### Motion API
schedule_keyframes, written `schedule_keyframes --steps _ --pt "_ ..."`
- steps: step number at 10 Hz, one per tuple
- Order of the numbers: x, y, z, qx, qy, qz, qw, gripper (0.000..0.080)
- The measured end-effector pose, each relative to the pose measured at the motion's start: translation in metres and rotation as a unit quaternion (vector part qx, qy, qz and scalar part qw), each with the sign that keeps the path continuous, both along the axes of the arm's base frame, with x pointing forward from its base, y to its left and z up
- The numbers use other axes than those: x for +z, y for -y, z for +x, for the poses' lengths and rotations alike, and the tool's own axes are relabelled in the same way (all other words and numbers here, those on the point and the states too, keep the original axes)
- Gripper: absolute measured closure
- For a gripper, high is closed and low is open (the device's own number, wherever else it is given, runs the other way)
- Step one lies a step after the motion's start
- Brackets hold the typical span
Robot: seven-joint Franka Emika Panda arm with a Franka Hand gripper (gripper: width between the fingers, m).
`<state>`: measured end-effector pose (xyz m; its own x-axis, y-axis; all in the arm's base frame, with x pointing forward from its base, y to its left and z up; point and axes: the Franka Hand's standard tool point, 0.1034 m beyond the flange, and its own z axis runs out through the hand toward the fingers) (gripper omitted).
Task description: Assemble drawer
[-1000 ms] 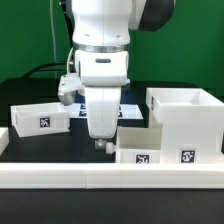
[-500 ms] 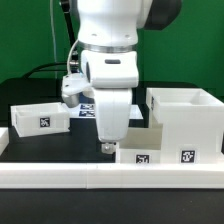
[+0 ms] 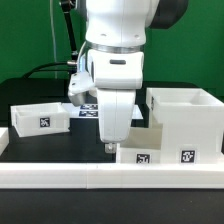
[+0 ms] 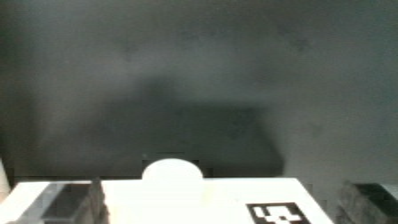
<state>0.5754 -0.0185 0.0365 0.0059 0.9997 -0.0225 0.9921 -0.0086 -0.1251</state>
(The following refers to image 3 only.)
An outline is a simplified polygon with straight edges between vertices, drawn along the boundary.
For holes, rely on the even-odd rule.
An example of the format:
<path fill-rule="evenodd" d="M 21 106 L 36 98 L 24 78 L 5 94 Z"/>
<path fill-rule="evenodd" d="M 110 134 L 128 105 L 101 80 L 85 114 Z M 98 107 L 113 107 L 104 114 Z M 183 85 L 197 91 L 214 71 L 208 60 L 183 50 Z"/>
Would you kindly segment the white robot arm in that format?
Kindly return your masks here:
<path fill-rule="evenodd" d="M 85 55 L 78 57 L 68 95 L 75 105 L 96 92 L 100 140 L 110 151 L 128 138 L 136 91 L 142 87 L 145 30 L 168 29 L 189 0 L 85 0 Z"/>

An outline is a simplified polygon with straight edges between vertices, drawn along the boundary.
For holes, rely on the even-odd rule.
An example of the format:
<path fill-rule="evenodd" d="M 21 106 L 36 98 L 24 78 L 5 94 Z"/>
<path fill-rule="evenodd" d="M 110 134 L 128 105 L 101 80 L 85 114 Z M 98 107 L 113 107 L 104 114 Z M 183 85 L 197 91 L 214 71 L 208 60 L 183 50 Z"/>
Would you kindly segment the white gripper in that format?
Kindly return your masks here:
<path fill-rule="evenodd" d="M 97 91 L 100 139 L 105 152 L 114 154 L 117 144 L 127 139 L 136 90 L 142 87 L 142 52 L 113 54 L 90 50 L 88 71 Z"/>

